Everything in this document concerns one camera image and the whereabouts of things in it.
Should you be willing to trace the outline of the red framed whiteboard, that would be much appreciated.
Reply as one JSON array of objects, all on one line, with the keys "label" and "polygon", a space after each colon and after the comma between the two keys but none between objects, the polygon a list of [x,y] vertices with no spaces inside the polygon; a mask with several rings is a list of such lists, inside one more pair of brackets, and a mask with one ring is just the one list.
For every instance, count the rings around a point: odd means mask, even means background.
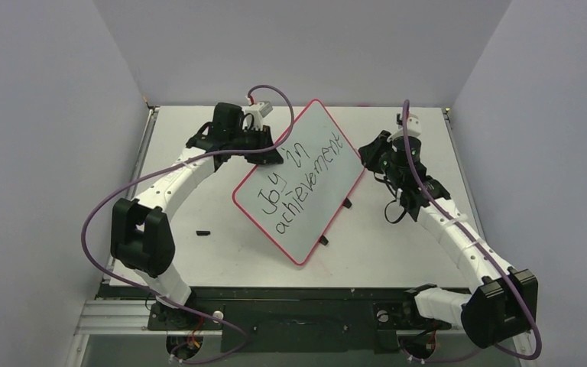
[{"label": "red framed whiteboard", "polygon": [[232,199],[295,265],[304,265],[365,169],[318,99],[303,108],[278,152],[284,162],[252,168]]}]

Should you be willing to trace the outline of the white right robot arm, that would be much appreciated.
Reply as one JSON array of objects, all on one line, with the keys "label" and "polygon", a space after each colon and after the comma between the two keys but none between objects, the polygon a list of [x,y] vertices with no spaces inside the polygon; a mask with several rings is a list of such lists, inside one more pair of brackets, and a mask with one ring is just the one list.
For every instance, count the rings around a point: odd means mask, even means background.
[{"label": "white right robot arm", "polygon": [[485,349],[536,325],[538,281],[531,271],[518,271],[472,228],[449,191],[426,172],[416,137],[382,131],[358,149],[364,168],[393,194],[404,216],[423,227],[464,277],[468,294],[426,284],[407,292],[401,318],[410,326],[438,320],[464,329]]}]

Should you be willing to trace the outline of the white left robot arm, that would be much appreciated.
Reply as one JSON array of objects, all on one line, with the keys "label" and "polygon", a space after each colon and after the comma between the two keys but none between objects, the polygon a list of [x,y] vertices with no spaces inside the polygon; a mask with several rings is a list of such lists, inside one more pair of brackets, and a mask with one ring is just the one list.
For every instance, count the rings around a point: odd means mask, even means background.
[{"label": "white left robot arm", "polygon": [[191,327],[197,307],[188,302],[193,291],[174,265],[176,245],[170,228],[174,213],[186,198],[230,157],[240,155],[250,164],[282,164],[273,148],[270,126],[264,119],[270,102],[246,108],[220,102],[212,120],[188,139],[175,161],[175,170],[159,176],[133,199],[120,199],[112,208],[112,257],[139,275],[169,307],[168,320],[177,328]]}]

